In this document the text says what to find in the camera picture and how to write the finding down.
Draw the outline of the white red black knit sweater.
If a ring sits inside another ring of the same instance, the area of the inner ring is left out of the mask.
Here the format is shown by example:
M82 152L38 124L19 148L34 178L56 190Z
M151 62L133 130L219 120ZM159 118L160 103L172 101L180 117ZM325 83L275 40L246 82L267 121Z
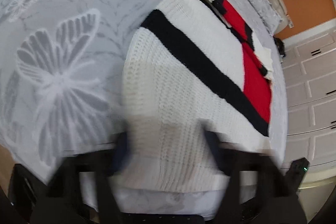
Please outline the white red black knit sweater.
M131 157L123 188L224 189L202 124L239 148L270 145L274 70L266 27L247 0L161 0L136 30L123 67Z

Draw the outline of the black item on nightstand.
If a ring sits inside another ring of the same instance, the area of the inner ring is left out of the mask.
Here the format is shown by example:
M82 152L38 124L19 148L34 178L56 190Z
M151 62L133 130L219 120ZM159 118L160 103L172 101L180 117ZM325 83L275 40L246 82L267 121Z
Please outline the black item on nightstand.
M279 55L284 58L286 57L286 53L285 53L285 45L283 43L283 41L277 37L273 37L274 39L274 43L276 44L277 46L277 49L278 49L278 52L279 52Z

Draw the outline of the grey floral pillow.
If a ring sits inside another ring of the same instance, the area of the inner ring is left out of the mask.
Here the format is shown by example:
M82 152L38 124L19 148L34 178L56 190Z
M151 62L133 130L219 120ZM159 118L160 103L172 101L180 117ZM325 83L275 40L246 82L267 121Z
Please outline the grey floral pillow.
M248 0L264 23L268 33L273 36L282 22L280 14L273 8L269 0Z

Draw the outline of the wall switch panel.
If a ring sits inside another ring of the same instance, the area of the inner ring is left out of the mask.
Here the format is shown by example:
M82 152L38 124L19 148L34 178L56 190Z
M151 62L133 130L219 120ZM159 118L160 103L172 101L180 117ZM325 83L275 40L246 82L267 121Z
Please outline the wall switch panel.
M288 27L289 27L289 28L293 28L293 27L294 27L294 24L293 24L293 22L292 22L292 20L291 20L291 17L287 14L287 15L286 15L286 18L287 18L287 21L288 21Z

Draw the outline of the grey butterfly bed cover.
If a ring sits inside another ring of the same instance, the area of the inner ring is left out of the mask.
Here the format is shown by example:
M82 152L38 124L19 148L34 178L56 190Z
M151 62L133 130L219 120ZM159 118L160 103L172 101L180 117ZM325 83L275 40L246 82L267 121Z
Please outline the grey butterfly bed cover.
M1 0L1 144L48 184L65 157L108 149L126 132L128 156L109 178L122 223L137 222L141 213L157 223L165 215L169 223L204 222L214 217L228 180L224 189L191 193L117 183L132 152L123 67L136 30L160 2ZM276 54L280 62L277 47ZM274 75L270 145L259 153L281 165L288 125L281 65ZM82 173L80 182L84 203L98 212L93 173Z

